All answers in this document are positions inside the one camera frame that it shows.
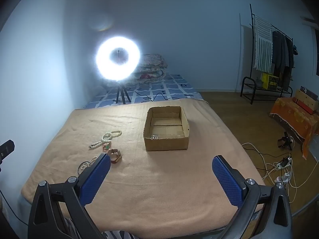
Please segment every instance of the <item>clothes rack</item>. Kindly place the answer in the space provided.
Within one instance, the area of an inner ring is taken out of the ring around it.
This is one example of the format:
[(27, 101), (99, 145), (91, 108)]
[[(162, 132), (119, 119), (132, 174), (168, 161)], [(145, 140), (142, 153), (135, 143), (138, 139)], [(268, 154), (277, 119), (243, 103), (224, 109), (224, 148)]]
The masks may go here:
[[(251, 14), (251, 28), (252, 28), (252, 32), (253, 32), (253, 48), (252, 48), (252, 55), (251, 55), (251, 67), (250, 67), (250, 75), (249, 76), (245, 76), (242, 80), (242, 85), (241, 85), (241, 91), (240, 91), (240, 97), (244, 96), (247, 99), (250, 100), (250, 104), (253, 104), (254, 101), (276, 101), (276, 99), (278, 97), (282, 97), (283, 94), (290, 94), (290, 97), (292, 97), (292, 88), (289, 86), (289, 88), (291, 89), (291, 92), (286, 91), (282, 88), (283, 85), (281, 85), (281, 88), (279, 89), (278, 87), (276, 88), (276, 90), (270, 90), (270, 89), (265, 89), (265, 88), (259, 88), (257, 87), (256, 81), (251, 77), (252, 71), (253, 71), (253, 62), (254, 62), (254, 41), (255, 41), (255, 36), (254, 36), (254, 19), (253, 16), (255, 16), (255, 14), (253, 14), (252, 9), (251, 9), (251, 4), (250, 5), (250, 14)], [(290, 38), (289, 36), (287, 36), (285, 33), (283, 33), (281, 30), (279, 30), (278, 28), (276, 28), (274, 25), (272, 25), (273, 28), (275, 28), (277, 31), (279, 31), (281, 34), (283, 34), (284, 36), (286, 36), (287, 38), (289, 38), (293, 44), (293, 39)], [(245, 80), (251, 80), (254, 82), (254, 84), (251, 83), (245, 83)], [(249, 88), (251, 88), (253, 90), (252, 93), (243, 93), (244, 91), (244, 86), (247, 86)], [(256, 94), (257, 90), (261, 90), (264, 92), (272, 92), (272, 93), (277, 93), (280, 94), (278, 95), (274, 95), (274, 94)], [(276, 97), (275, 99), (255, 99), (255, 96), (268, 96), (268, 97)]]

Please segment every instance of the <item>tripod leg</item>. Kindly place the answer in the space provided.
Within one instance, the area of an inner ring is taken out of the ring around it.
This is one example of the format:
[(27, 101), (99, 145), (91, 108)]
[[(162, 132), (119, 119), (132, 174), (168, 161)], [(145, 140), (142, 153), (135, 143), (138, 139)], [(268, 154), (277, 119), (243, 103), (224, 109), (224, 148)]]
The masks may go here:
[(127, 94), (127, 90), (126, 90), (125, 86), (123, 86), (123, 90), (127, 96), (127, 99), (129, 100), (129, 102), (131, 102), (131, 99), (130, 99), (129, 95)]
[(119, 102), (120, 87), (117, 88), (116, 103)]
[(122, 96), (122, 102), (123, 102), (123, 104), (126, 104), (126, 103), (125, 103), (124, 92), (123, 92), (123, 87), (121, 87), (121, 96)]

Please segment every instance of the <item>silver screw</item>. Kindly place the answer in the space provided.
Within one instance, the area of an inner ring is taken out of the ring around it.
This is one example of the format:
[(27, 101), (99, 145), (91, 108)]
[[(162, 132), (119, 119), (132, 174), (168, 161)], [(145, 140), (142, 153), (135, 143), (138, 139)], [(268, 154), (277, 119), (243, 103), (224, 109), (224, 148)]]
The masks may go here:
[(281, 182), (277, 182), (276, 186), (280, 189), (282, 189), (284, 187), (284, 185)]
[(251, 179), (251, 178), (247, 179), (246, 182), (247, 182), (249, 185), (254, 185), (254, 184), (256, 183), (256, 182), (255, 182), (253, 179)]
[(43, 187), (47, 182), (46, 181), (40, 181), (39, 186)]
[(76, 180), (77, 178), (75, 176), (71, 176), (70, 178), (68, 178), (69, 183), (74, 183)]

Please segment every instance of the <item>window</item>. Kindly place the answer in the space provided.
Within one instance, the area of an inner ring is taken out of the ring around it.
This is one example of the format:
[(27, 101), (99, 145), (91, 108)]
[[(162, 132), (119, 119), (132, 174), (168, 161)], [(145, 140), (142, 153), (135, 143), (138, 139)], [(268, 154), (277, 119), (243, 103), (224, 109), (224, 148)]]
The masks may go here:
[(319, 75), (319, 30), (315, 29), (317, 41), (317, 75)]

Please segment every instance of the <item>blue gripper pad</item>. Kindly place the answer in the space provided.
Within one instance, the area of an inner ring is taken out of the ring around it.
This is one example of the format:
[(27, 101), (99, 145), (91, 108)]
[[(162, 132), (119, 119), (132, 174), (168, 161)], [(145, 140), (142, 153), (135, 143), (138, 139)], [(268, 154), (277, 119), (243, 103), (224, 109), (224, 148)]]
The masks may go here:
[(217, 156), (213, 159), (212, 168), (230, 203), (233, 206), (241, 207), (244, 201), (242, 188)]
[(82, 206), (92, 202), (110, 168), (111, 158), (105, 154), (81, 187), (79, 200)]

